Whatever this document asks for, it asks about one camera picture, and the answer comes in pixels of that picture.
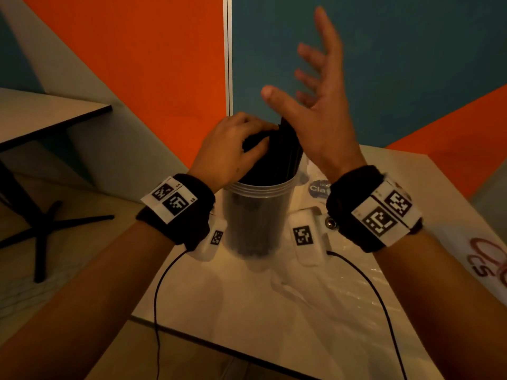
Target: hand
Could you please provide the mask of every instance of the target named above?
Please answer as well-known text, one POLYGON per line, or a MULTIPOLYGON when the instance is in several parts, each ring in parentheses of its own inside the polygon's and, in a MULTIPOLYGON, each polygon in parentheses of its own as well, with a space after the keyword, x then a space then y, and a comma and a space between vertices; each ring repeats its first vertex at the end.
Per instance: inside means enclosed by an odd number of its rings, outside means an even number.
POLYGON ((277 130, 278 126, 246 113, 225 117, 202 142, 189 175, 197 177, 216 193, 242 178, 268 151, 269 138, 243 152, 243 141, 260 131, 277 130))
POLYGON ((345 95, 343 45, 321 6, 315 10, 315 25, 326 54, 305 44, 299 44, 298 53, 319 72, 320 78, 295 71, 296 78, 315 96, 298 92, 297 98, 304 107, 270 85, 262 89, 261 95, 292 125, 308 158, 334 183, 345 173, 366 165, 366 161, 355 139, 345 95))

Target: transparent plastic cup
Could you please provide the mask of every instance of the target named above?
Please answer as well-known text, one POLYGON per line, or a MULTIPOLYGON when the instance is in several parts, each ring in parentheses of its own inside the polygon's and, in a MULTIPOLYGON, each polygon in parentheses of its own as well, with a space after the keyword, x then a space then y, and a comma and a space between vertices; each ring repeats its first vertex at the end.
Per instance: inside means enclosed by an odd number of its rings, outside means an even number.
POLYGON ((224 189, 227 247, 243 257, 265 257, 280 243, 299 174, 283 184, 254 186, 240 182, 224 189))

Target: cable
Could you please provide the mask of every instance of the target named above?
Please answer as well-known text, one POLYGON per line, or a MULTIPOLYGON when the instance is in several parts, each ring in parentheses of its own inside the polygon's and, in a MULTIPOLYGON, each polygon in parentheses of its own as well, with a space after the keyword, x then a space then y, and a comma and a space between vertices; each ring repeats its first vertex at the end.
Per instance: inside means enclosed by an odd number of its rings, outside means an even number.
POLYGON ((158 334, 158 324, 157 324, 157 296, 158 291, 160 289, 160 284, 162 284, 162 280, 164 280, 165 275, 171 269, 175 262, 177 262, 180 257, 182 257, 188 251, 182 252, 178 257, 176 257, 169 266, 165 269, 164 273, 161 275, 159 283, 157 284, 157 288, 155 289, 155 298, 153 299, 153 323, 155 324, 155 335, 157 336, 157 380, 160 376, 160 336, 158 334))
POLYGON ((392 324, 391 324, 391 319, 389 318, 389 313, 387 313, 387 308, 385 307, 384 301, 380 297, 380 294, 378 293, 377 288, 375 287, 375 285, 373 285, 372 281, 368 278, 368 276, 366 276, 361 269, 356 267, 356 265, 353 262, 351 262, 350 260, 348 260, 346 257, 340 255, 339 253, 332 252, 332 251, 327 251, 327 254, 330 256, 339 257, 344 262, 348 263, 352 268, 357 270, 359 272, 359 274, 361 276, 363 276, 364 279, 368 282, 368 284, 370 284, 370 287, 373 289, 373 291, 377 295, 377 298, 380 301, 380 305, 382 305, 382 308, 384 309, 385 318, 387 319, 387 324, 389 325, 389 331, 391 332, 392 343, 395 345, 396 356, 398 357, 398 362, 400 363, 400 368, 402 369, 403 379, 407 380, 407 374, 405 373, 405 367, 403 367, 402 355, 400 355, 400 350, 398 349, 398 344, 396 343, 395 331, 392 329, 392 324))

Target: wristband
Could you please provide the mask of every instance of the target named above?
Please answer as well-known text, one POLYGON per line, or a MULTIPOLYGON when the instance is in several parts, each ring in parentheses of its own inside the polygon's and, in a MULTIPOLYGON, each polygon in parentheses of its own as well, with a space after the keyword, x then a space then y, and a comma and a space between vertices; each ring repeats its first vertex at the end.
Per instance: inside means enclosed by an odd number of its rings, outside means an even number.
POLYGON ((209 212, 215 195, 196 177, 177 174, 168 177, 141 201, 146 204, 137 220, 152 226, 176 245, 193 251, 209 233, 209 212))
POLYGON ((364 252, 391 246, 422 229, 412 198, 374 165, 350 171, 331 185, 326 207, 338 231, 364 252))

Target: forearm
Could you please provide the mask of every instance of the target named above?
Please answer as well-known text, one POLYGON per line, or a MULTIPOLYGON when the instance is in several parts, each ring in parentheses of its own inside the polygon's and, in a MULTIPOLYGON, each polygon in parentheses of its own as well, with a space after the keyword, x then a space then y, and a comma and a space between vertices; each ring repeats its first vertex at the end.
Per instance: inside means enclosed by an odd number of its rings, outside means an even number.
POLYGON ((173 246, 149 225, 134 223, 0 348, 2 375, 84 378, 173 246))
POLYGON ((446 378, 505 369, 507 308, 425 230, 374 253, 429 355, 446 378))

